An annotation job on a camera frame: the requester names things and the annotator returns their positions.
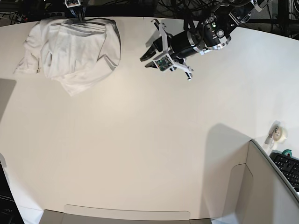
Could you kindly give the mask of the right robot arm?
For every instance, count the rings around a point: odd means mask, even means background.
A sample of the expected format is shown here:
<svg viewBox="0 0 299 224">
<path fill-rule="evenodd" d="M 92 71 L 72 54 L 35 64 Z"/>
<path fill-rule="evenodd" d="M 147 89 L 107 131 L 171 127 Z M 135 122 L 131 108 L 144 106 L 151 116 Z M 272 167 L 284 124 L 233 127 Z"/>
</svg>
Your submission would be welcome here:
<svg viewBox="0 0 299 224">
<path fill-rule="evenodd" d="M 80 23 L 85 21 L 85 13 L 88 2 L 89 0 L 64 0 L 65 6 Z"/>
</svg>

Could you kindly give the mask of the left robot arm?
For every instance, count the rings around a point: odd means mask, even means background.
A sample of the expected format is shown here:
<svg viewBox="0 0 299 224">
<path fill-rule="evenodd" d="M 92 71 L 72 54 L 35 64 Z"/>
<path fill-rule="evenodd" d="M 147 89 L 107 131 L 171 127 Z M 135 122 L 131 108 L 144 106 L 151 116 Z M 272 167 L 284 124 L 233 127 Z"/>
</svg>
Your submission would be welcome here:
<svg viewBox="0 0 299 224">
<path fill-rule="evenodd" d="M 192 19 L 185 19 L 183 31 L 176 35 L 168 33 L 165 24 L 154 19 L 152 22 L 159 37 L 140 61 L 149 61 L 147 68 L 161 72 L 180 69 L 191 80 L 193 70 L 186 64 L 187 57 L 226 47 L 231 40 L 230 34 L 249 20 L 251 11 L 261 12 L 268 4 L 266 0 L 222 0 L 205 10 L 198 24 L 194 24 Z"/>
</svg>

